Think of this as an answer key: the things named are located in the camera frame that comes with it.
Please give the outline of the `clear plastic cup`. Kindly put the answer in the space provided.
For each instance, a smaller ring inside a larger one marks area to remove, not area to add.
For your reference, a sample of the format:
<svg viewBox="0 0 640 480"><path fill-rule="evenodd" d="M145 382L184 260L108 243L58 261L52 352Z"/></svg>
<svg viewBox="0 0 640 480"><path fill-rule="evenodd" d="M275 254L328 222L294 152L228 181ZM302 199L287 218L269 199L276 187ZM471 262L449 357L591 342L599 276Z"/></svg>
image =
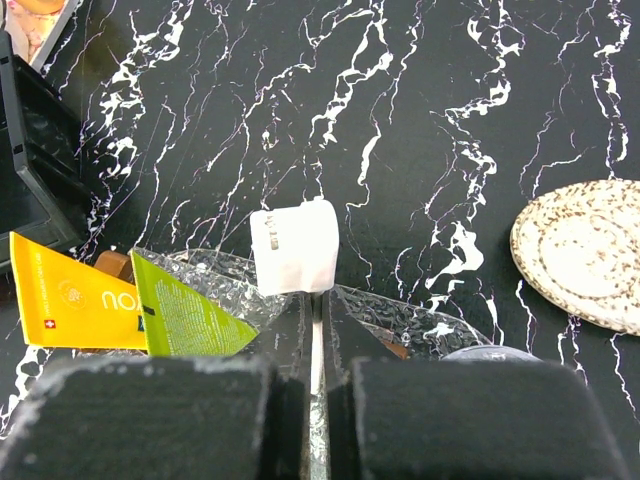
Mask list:
<svg viewBox="0 0 640 480"><path fill-rule="evenodd" d="M522 361L534 362L539 358L530 353L501 345L475 345L459 349L442 357L442 361L478 362L478 361Z"/></svg>

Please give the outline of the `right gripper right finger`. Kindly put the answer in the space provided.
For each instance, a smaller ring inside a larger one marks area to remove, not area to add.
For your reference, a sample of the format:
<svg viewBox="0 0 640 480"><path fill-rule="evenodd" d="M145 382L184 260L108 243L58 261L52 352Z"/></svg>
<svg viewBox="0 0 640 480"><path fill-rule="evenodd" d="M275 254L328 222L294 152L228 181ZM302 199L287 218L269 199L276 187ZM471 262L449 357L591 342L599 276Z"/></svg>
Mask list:
<svg viewBox="0 0 640 480"><path fill-rule="evenodd" d="M626 479L591 390L541 360L402 360L324 296L334 479Z"/></svg>

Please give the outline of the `yellow toothpaste tube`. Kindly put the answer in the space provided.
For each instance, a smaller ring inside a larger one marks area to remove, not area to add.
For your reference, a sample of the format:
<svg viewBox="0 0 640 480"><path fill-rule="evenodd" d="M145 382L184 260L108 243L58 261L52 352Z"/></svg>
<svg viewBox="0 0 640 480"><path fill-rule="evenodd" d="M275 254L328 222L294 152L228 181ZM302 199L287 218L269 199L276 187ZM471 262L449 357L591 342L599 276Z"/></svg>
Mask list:
<svg viewBox="0 0 640 480"><path fill-rule="evenodd" d="M136 287L9 234L23 338L46 348L144 350Z"/></svg>

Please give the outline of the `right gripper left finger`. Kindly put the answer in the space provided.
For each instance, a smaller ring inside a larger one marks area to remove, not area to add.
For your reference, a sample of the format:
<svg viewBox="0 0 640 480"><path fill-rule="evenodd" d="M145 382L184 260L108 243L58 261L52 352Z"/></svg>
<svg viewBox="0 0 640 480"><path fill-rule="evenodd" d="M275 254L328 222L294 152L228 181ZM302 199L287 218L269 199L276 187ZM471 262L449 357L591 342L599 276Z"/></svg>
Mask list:
<svg viewBox="0 0 640 480"><path fill-rule="evenodd" d="M5 479L305 479L311 307L231 357L51 364L1 449Z"/></svg>

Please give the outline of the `green toothpaste tube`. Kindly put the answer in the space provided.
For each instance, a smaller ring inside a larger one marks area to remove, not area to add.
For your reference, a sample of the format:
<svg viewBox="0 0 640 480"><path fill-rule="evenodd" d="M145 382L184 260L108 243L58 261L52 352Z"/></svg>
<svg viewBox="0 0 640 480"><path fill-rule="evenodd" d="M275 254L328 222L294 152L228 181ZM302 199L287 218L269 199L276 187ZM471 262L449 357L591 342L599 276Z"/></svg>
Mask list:
<svg viewBox="0 0 640 480"><path fill-rule="evenodd" d="M147 352L151 356L232 356L258 330L224 311L141 255L130 252Z"/></svg>

